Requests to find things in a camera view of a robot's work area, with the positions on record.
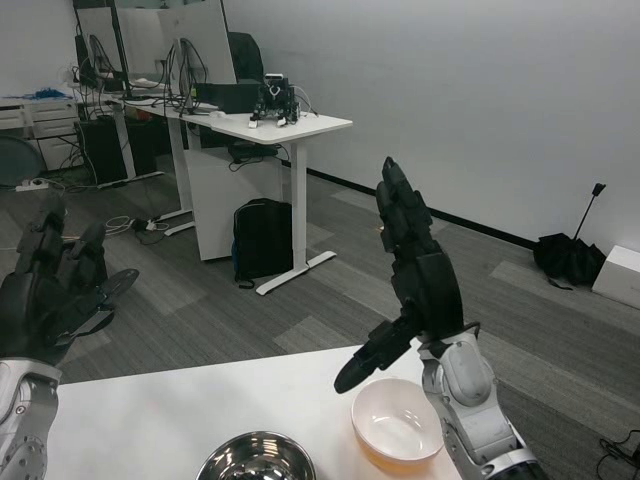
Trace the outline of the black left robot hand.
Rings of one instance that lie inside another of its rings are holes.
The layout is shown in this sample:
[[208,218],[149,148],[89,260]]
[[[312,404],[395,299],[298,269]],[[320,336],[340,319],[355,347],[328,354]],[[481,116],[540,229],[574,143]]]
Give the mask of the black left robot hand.
[[51,194],[23,231],[15,269],[1,284],[3,359],[59,364],[76,339],[111,324],[116,300],[138,279],[132,268],[107,272],[103,224],[65,240],[65,213],[61,196]]

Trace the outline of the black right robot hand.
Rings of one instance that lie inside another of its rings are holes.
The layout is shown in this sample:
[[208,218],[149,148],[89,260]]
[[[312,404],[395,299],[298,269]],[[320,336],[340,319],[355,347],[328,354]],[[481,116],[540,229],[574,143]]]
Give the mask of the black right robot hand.
[[409,350],[411,341],[440,341],[464,328],[458,281],[445,250],[433,238],[433,220],[421,193],[413,189],[392,157],[382,167],[376,202],[384,250],[394,256],[391,284],[400,316],[385,320],[368,335],[340,370],[334,390],[343,394],[377,369],[385,370]]

